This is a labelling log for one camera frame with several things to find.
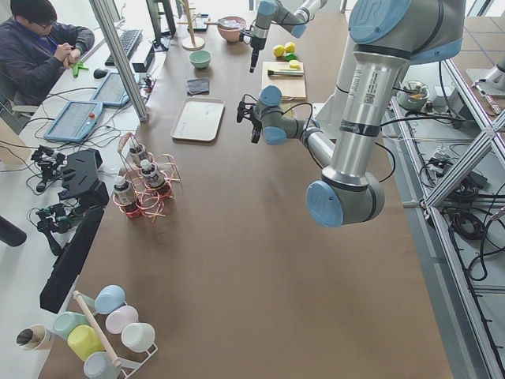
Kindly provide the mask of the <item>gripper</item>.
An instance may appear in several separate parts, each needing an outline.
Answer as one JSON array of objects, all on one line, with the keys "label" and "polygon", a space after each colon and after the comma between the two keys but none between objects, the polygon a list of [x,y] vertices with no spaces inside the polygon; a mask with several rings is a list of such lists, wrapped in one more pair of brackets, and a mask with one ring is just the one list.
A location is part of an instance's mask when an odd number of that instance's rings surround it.
[{"label": "gripper", "polygon": [[252,123],[251,142],[257,144],[261,135],[261,121],[255,114],[257,100],[248,94],[244,94],[238,103],[236,121],[240,123],[247,119]]},{"label": "gripper", "polygon": [[267,36],[264,32],[258,32],[256,29],[244,29],[240,31],[239,41],[247,43],[252,48],[249,72],[254,73],[260,51],[265,47]]}]

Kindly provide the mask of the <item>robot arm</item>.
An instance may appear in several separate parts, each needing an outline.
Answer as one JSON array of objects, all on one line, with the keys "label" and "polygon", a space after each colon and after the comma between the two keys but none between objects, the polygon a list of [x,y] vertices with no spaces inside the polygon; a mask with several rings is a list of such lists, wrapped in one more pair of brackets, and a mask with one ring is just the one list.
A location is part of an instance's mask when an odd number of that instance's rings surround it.
[{"label": "robot arm", "polygon": [[271,24],[280,25],[295,38],[300,38],[315,13],[326,4],[327,0],[304,1],[292,13],[280,1],[260,1],[255,20],[247,29],[240,31],[239,36],[240,42],[248,38],[247,43],[252,48],[249,72],[255,71],[260,51],[265,48]]},{"label": "robot arm", "polygon": [[461,50],[465,7],[463,1],[356,3],[340,73],[346,86],[325,105],[339,123],[336,141],[325,136],[319,120],[282,110],[282,93],[274,85],[265,86],[256,101],[238,104],[238,119],[252,123],[252,142],[298,139],[322,167],[306,191],[318,224],[339,227],[380,214],[383,189],[367,166],[387,105],[410,66],[440,62]]}]

